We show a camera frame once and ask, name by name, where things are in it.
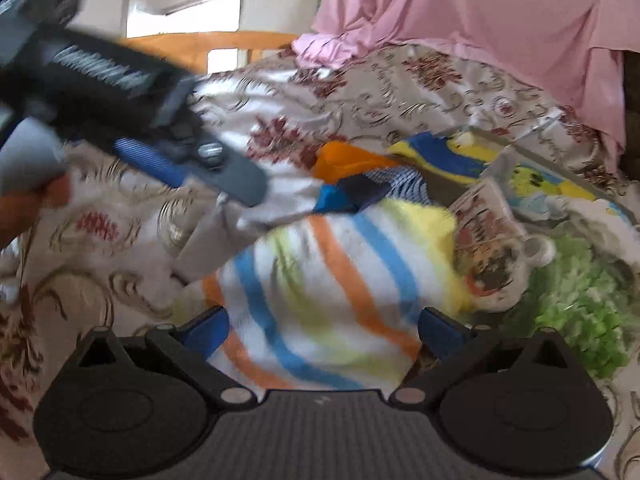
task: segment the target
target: green fluffy object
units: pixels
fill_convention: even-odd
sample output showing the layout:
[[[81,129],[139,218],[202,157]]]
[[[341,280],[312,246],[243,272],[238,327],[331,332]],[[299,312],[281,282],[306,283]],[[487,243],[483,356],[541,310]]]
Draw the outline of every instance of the green fluffy object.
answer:
[[[523,337],[553,327],[593,377],[610,378],[628,362],[624,329],[636,322],[630,284],[614,264],[593,253],[587,240],[564,231],[552,238],[556,258],[532,271],[529,288],[501,329]]]

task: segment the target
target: blue stripe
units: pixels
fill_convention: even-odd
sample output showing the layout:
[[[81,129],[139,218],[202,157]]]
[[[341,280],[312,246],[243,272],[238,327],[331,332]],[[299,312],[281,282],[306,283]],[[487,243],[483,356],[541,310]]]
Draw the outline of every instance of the blue stripe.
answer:
[[[356,230],[376,251],[386,268],[391,273],[398,293],[400,294],[400,314],[411,323],[418,324],[422,307],[418,305],[418,286],[414,274],[402,256],[380,229],[378,229],[363,213],[351,217]]]
[[[264,332],[267,343],[282,367],[294,377],[312,383],[326,384],[337,390],[362,390],[362,384],[332,374],[307,363],[294,354],[284,342],[278,330],[278,323],[269,310],[262,284],[255,274],[253,251],[243,251],[234,260],[236,272],[249,304],[249,313]]]

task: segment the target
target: orange cloth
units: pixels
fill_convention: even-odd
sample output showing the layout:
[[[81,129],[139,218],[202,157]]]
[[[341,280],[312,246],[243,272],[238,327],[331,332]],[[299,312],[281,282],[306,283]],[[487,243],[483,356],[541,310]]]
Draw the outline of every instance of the orange cloth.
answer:
[[[327,184],[335,184],[346,176],[398,166],[389,158],[356,148],[340,140],[326,143],[318,150],[317,157],[318,161],[311,169],[311,173]]]

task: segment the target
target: human hand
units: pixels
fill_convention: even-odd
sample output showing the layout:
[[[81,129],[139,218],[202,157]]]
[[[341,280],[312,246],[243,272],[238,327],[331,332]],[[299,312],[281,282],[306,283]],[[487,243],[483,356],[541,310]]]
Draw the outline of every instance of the human hand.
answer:
[[[41,189],[0,196],[0,248],[28,230],[38,218],[41,207],[61,207],[69,202],[68,174]]]

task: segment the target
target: crumpled pink fabric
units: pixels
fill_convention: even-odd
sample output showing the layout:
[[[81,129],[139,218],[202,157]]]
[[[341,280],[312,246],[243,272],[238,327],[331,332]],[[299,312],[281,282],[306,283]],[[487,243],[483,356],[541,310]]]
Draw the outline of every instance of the crumpled pink fabric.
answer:
[[[387,43],[421,43],[486,62],[551,92],[625,145],[623,56],[640,52],[640,0],[323,0],[294,49],[302,66],[340,68]]]

